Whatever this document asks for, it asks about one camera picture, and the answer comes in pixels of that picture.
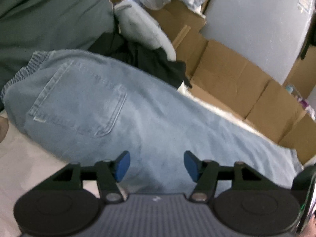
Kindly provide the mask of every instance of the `white bedsheet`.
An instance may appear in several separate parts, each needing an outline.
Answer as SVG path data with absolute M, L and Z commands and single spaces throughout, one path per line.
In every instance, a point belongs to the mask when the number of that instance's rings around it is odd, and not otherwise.
M 265 138 L 249 125 L 236 119 L 232 114 L 192 96 L 184 85 L 178 91 L 230 122 Z M 0 116 L 7 117 L 5 111 L 1 112 Z M 65 165 L 66 163 L 58 160 L 27 136 L 21 134 L 9 122 L 8 133 L 0 143 L 1 237 L 17 237 L 20 235 L 13 216 L 13 207 L 17 199 Z M 91 182 L 86 183 L 84 188 L 95 195 L 98 194 L 97 187 Z

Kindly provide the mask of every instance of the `dark gray sheet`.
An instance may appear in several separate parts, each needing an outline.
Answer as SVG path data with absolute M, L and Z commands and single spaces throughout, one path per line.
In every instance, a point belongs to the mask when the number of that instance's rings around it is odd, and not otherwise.
M 0 0 L 0 90 L 34 51 L 86 50 L 113 29 L 109 0 Z

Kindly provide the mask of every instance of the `denim pocket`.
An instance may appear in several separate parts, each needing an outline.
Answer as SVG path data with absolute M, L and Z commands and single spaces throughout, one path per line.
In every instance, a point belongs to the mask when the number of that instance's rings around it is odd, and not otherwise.
M 41 123 L 102 137 L 112 130 L 125 99 L 121 85 L 72 61 L 60 66 L 28 113 Z

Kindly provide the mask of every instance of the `blue and white label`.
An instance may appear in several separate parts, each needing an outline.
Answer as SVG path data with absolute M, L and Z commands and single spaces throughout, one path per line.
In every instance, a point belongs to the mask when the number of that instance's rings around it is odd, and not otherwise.
M 311 13 L 312 11 L 312 1 L 313 0 L 298 0 L 298 8 L 301 11 L 301 13 L 303 12 L 307 12 L 308 14 Z

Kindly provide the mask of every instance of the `jeans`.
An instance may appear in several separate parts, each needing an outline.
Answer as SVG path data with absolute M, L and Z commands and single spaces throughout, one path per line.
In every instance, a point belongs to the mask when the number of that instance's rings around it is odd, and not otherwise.
M 290 187 L 295 151 L 256 136 L 122 62 L 81 50 L 35 52 L 1 92 L 10 121 L 57 158 L 93 165 L 131 153 L 129 192 L 189 194 L 183 154 L 244 161 Z M 219 183 L 218 193 L 229 188 Z

